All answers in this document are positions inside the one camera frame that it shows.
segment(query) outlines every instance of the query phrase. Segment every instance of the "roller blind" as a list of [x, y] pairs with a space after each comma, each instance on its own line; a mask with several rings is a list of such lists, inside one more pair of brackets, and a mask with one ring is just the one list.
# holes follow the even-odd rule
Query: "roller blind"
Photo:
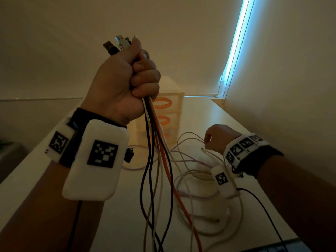
[[1, 0], [0, 99], [85, 96], [118, 34], [187, 95], [216, 94], [242, 1]]

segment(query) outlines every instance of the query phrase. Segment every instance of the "black wrist strap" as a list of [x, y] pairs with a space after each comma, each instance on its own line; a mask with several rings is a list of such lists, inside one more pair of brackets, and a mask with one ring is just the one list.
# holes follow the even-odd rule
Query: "black wrist strap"
[[98, 119], [105, 123], [118, 126], [118, 127], [124, 127], [118, 124], [117, 122], [114, 122], [108, 118], [105, 118], [103, 116], [100, 116], [98, 114], [95, 114], [93, 112], [84, 110], [82, 108], [77, 108], [74, 114], [72, 115], [70, 122], [67, 124], [72, 129], [74, 129], [76, 132], [73, 135], [72, 139], [69, 142], [69, 145], [65, 149], [61, 159], [59, 160], [59, 163], [65, 167], [70, 168], [73, 161], [75, 160], [78, 148], [82, 141], [82, 136], [84, 134], [85, 128], [90, 120], [92, 119]]
[[243, 171], [246, 174], [257, 178], [259, 169], [271, 156], [283, 156], [283, 154], [269, 145], [259, 147], [256, 151], [250, 153], [246, 158], [241, 160], [236, 169], [232, 168], [232, 172], [240, 173]]

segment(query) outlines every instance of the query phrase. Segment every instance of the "hand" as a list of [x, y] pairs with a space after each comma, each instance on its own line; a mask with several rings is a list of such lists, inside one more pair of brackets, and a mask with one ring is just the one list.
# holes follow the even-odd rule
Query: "hand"
[[205, 132], [204, 145], [206, 149], [224, 154], [226, 145], [240, 135], [227, 125], [213, 125]]
[[157, 97], [160, 78], [155, 63], [134, 38], [131, 47], [101, 65], [81, 108], [126, 126], [144, 113], [141, 97]]

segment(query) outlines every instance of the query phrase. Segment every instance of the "white table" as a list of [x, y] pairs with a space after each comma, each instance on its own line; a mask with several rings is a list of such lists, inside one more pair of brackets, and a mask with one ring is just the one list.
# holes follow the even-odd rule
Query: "white table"
[[[219, 106], [211, 101], [209, 97], [190, 97], [184, 98], [183, 114], [181, 117], [180, 134], [188, 131], [195, 132], [201, 137], [208, 127], [213, 124], [227, 124], [233, 129], [247, 133], [248, 131], [234, 120], [230, 115], [223, 111]], [[128, 126], [130, 132], [130, 143], [136, 144], [135, 122]], [[0, 184], [0, 229], [10, 219], [15, 210], [27, 197], [31, 189], [39, 180], [50, 160], [44, 155], [44, 149], [47, 147], [53, 131], [51, 131], [36, 148], [20, 163], [20, 165]], [[210, 165], [215, 165], [216, 161], [201, 152], [202, 144], [195, 140], [186, 141], [181, 145], [183, 152], [189, 153], [194, 158], [205, 161]], [[136, 168], [144, 166], [146, 163], [146, 154], [144, 149], [135, 148], [135, 157], [131, 166]], [[105, 203], [99, 228], [92, 245], [92, 252], [100, 251], [141, 251], [142, 241], [145, 229], [145, 219], [141, 213], [139, 204], [139, 188], [143, 171], [126, 171], [122, 170], [115, 195]], [[178, 175], [177, 169], [173, 166], [173, 174]], [[156, 167], [153, 168], [153, 179], [156, 176]], [[190, 180], [192, 191], [204, 193], [207, 188], [201, 182]], [[289, 228], [282, 217], [277, 213], [273, 205], [267, 199], [266, 195], [258, 185], [258, 182], [249, 176], [243, 179], [236, 179], [238, 187], [244, 187], [252, 191], [262, 201], [267, 208], [271, 218], [284, 240], [296, 237], [296, 234]], [[148, 181], [145, 183], [144, 205], [148, 210], [150, 196]], [[232, 251], [238, 252], [266, 244], [279, 242], [278, 237], [271, 226], [265, 212], [259, 203], [248, 193], [242, 191], [241, 198], [244, 205], [244, 220], [238, 233], [228, 242], [212, 249], [211, 251]], [[190, 211], [188, 199], [183, 199], [185, 206]], [[160, 237], [164, 232], [169, 215], [170, 205], [170, 188], [167, 177], [164, 176], [163, 200], [157, 232]], [[213, 242], [223, 239], [237, 225], [240, 216], [239, 200], [232, 199], [225, 201], [220, 197], [211, 200], [210, 203], [195, 202], [195, 212], [198, 214], [205, 213], [214, 215], [225, 214], [224, 208], [229, 205], [232, 214], [232, 221], [227, 230], [216, 237], [203, 237], [201, 242], [203, 250]], [[190, 231], [182, 224], [174, 208], [173, 218], [170, 229], [164, 242], [165, 251], [188, 251], [190, 245]]]

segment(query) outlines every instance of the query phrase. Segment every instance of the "skin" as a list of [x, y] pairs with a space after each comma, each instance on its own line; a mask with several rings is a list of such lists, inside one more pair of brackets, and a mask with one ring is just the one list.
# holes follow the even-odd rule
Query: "skin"
[[[205, 148], [223, 154], [241, 135], [226, 125], [205, 134]], [[336, 187], [283, 156], [270, 157], [257, 179], [277, 211], [312, 251], [333, 251], [336, 237]]]
[[[144, 113], [141, 97], [155, 99], [160, 72], [137, 38], [99, 68], [81, 107], [120, 125]], [[66, 251], [78, 201], [62, 197], [69, 169], [51, 162], [0, 232], [0, 251]], [[89, 251], [104, 202], [83, 201], [71, 251]]]

